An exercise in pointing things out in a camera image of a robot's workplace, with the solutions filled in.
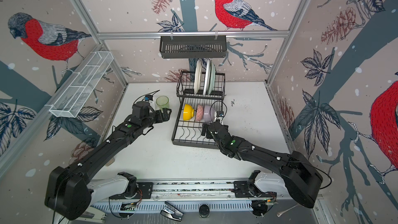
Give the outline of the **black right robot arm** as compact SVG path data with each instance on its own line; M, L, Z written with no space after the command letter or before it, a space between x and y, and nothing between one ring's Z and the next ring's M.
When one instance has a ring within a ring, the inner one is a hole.
M244 138L230 135L219 122L209 124L207 133L222 154L257 164L277 174L283 179L293 200L303 207L314 207L323 177L302 153L280 153L256 146Z

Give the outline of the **green glass tumbler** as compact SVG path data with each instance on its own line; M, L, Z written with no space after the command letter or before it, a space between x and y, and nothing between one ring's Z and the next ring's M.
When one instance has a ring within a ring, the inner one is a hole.
M169 109L170 107L170 100L167 96L164 95L158 96L155 103L160 111L163 111L165 108Z

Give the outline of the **clear glass tumbler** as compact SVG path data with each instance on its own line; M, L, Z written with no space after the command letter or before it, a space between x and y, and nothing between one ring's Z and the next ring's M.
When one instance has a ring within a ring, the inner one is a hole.
M153 100L149 100L148 101L148 103L150 104L150 106L154 109L154 110L156 110L156 104L155 104L155 101L153 101Z

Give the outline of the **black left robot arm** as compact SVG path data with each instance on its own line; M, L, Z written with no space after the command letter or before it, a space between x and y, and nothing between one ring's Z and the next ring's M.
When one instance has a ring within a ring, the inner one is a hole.
M140 101L132 113L112 131L102 144L66 168L57 167L49 175L44 204L69 220L79 218L93 203L107 198L90 187L94 175L117 153L132 144L146 129L167 122L172 110L154 110L150 103Z

